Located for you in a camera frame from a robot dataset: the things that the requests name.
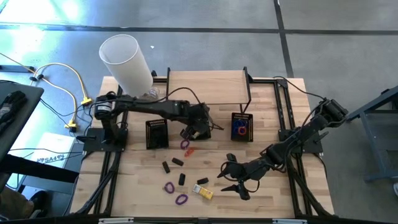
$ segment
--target white cylinder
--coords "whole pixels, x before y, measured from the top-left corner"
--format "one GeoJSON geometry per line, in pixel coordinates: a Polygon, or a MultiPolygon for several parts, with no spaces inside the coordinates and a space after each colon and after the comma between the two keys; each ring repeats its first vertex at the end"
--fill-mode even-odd
{"type": "Polygon", "coordinates": [[[99,57],[128,95],[141,96],[152,87],[152,75],[134,37],[110,37],[99,48],[99,57]]]}

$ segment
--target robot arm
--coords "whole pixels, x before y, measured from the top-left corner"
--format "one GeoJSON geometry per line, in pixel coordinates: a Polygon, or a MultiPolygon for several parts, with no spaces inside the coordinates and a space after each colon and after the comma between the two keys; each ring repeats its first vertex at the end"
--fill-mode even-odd
{"type": "Polygon", "coordinates": [[[147,101],[129,95],[116,96],[109,92],[97,97],[94,116],[102,122],[103,142],[118,139],[116,118],[124,111],[157,114],[171,121],[179,121],[187,125],[180,133],[184,139],[206,139],[210,137],[209,110],[204,103],[190,105],[183,100],[147,101]]]}
{"type": "Polygon", "coordinates": [[[235,191],[240,194],[243,200],[249,200],[250,191],[244,187],[245,181],[249,179],[260,180],[269,169],[281,171],[279,167],[287,165],[292,149],[301,146],[318,131],[340,126],[345,121],[347,114],[348,111],[335,100],[324,99],[317,106],[315,116],[310,122],[301,128],[297,128],[285,141],[268,146],[260,152],[261,157],[240,164],[233,154],[228,154],[228,161],[221,166],[221,173],[218,177],[225,177],[229,174],[234,178],[233,181],[237,181],[238,184],[227,187],[222,191],[235,191]]]}

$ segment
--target gray floor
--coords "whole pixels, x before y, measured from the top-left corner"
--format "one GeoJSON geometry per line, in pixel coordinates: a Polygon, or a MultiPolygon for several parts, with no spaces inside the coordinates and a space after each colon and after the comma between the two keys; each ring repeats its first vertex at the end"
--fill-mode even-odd
{"type": "MultiPolygon", "coordinates": [[[[1,22],[79,24],[118,27],[228,27],[277,29],[272,0],[124,0],[42,1],[9,0],[1,22]]],[[[396,30],[397,1],[280,0],[286,29],[396,30]]],[[[0,52],[38,67],[63,62],[77,69],[90,96],[102,77],[109,75],[98,57],[101,43],[117,32],[41,31],[32,27],[0,30],[0,52]]],[[[159,75],[174,70],[241,69],[254,77],[286,77],[279,34],[214,34],[132,32],[147,63],[159,75]]],[[[396,35],[287,35],[294,77],[305,79],[307,90],[338,100],[350,111],[398,85],[396,35]]],[[[0,64],[10,63],[0,58],[0,64]]],[[[44,72],[78,98],[81,90],[70,71],[60,67],[44,72]]],[[[0,73],[0,79],[28,83],[28,75],[0,73]]],[[[67,95],[45,83],[43,99],[61,113],[72,108],[67,95]]],[[[314,107],[316,98],[310,98],[314,107]]],[[[23,132],[26,146],[34,147],[43,132],[68,134],[62,121],[39,105],[23,132]],[[26,137],[31,130],[33,134],[26,137]]],[[[346,218],[398,222],[398,198],[392,181],[363,182],[375,169],[362,124],[353,121],[329,130],[323,139],[328,183],[337,215],[346,218]]],[[[66,201],[55,194],[54,200],[66,201]]],[[[65,207],[57,204],[53,214],[65,207]]]]}

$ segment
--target orange object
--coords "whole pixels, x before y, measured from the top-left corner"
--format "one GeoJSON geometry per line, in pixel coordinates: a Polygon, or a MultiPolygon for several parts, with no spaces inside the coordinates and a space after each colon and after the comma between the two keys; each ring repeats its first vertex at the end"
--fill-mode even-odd
{"type": "Polygon", "coordinates": [[[185,152],[184,157],[189,157],[194,152],[192,147],[189,147],[188,150],[185,152]]]}

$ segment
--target small black block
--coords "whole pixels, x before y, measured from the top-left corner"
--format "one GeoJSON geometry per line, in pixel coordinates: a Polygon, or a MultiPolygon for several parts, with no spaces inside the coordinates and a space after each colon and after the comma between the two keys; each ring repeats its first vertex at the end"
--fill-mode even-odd
{"type": "Polygon", "coordinates": [[[179,186],[184,186],[185,183],[185,174],[180,174],[180,179],[178,180],[179,186]]]}
{"type": "Polygon", "coordinates": [[[209,179],[208,179],[207,177],[202,178],[202,179],[200,179],[200,180],[197,180],[197,184],[198,184],[198,185],[205,184],[205,183],[207,183],[207,182],[209,182],[209,179]]]}
{"type": "Polygon", "coordinates": [[[173,158],[172,162],[174,162],[175,164],[179,165],[179,166],[183,166],[184,162],[182,162],[181,160],[177,159],[177,158],[173,158]]]}
{"type": "Polygon", "coordinates": [[[163,165],[164,171],[166,171],[166,174],[168,174],[168,173],[170,172],[169,165],[167,164],[166,161],[164,161],[164,162],[162,163],[162,165],[163,165]]]}

